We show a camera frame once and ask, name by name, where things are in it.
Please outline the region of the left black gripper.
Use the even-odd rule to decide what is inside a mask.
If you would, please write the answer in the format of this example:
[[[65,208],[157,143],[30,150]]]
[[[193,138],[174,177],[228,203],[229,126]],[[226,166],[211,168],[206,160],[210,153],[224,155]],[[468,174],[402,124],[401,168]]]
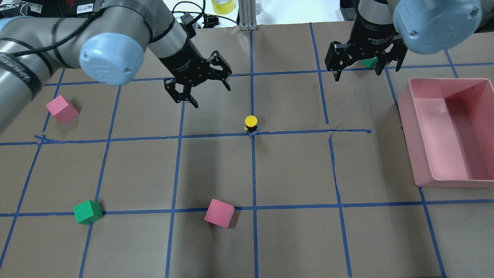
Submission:
[[[157,41],[158,50],[175,51],[172,55],[159,58],[162,64],[171,72],[173,78],[164,79],[164,88],[175,103],[189,102],[195,108],[199,108],[196,99],[191,95],[192,87],[198,86],[206,80],[221,81],[226,90],[231,91],[228,78],[232,74],[232,69],[226,59],[215,50],[208,59],[204,58],[191,39],[187,38],[184,44],[178,48],[165,39]],[[179,92],[176,84],[182,84],[183,90]]]

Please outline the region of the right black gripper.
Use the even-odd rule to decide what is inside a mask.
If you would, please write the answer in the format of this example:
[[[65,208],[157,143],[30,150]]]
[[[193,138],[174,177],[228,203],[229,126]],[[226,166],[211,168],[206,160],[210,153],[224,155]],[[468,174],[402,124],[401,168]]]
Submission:
[[[398,32],[394,25],[376,24],[367,21],[360,15],[354,19],[350,39],[347,44],[331,42],[325,58],[325,65],[333,74],[335,81],[340,80],[341,72],[356,61],[362,59],[378,58],[374,71],[380,76],[386,65],[392,61],[396,62],[395,71],[400,71],[408,52],[403,41],[395,41]]]

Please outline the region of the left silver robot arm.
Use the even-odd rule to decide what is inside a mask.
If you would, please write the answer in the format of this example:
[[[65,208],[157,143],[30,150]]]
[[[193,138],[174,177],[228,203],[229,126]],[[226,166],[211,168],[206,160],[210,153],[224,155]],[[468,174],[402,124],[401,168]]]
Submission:
[[[207,80],[231,90],[232,69],[219,51],[203,57],[189,22],[162,0],[105,0],[87,18],[1,19],[0,126],[4,132],[60,68],[83,69],[110,86],[132,81],[147,49],[172,74],[164,88],[176,103],[198,103],[191,90]]]

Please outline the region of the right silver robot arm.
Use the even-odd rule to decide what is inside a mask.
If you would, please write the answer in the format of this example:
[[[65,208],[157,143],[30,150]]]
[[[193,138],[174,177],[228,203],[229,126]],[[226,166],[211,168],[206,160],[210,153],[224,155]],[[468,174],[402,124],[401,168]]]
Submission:
[[[492,0],[345,0],[354,11],[348,42],[330,43],[325,65],[339,81],[357,61],[377,58],[374,70],[396,62],[407,52],[421,55],[451,49],[474,33],[493,31]]]

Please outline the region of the green cube near left arm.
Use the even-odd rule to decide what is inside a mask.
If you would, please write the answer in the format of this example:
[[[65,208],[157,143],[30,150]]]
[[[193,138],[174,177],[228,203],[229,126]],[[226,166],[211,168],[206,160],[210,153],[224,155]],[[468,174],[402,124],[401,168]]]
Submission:
[[[90,225],[103,218],[103,212],[98,202],[84,201],[73,208],[75,220],[80,225]]]

